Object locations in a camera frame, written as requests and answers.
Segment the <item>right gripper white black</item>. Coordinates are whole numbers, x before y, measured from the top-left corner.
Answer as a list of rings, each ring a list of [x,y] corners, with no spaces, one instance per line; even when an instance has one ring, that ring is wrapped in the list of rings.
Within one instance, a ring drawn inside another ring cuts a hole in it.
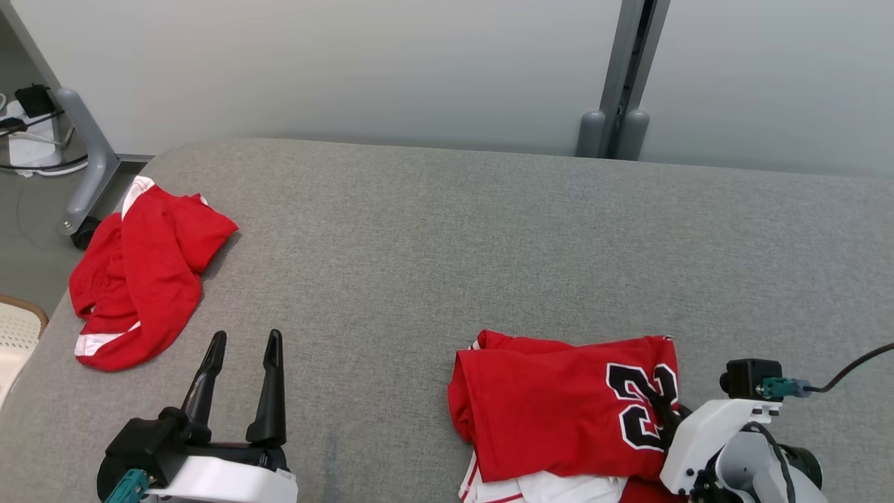
[[[695,411],[676,388],[646,391],[659,437],[671,437],[659,479],[689,499],[780,499],[783,452],[767,426],[782,405],[715,399]]]

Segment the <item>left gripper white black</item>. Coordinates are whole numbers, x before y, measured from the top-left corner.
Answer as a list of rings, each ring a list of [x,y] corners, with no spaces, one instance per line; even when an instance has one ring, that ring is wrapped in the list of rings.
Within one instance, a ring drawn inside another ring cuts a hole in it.
[[[226,331],[217,331],[183,400],[186,442],[208,444],[207,422],[215,379],[226,356]],[[143,449],[143,466],[154,479],[148,492],[163,502],[296,502],[299,487],[288,470],[282,334],[271,329],[262,360],[264,382],[248,444],[211,443],[190,452],[182,443],[159,442]]]

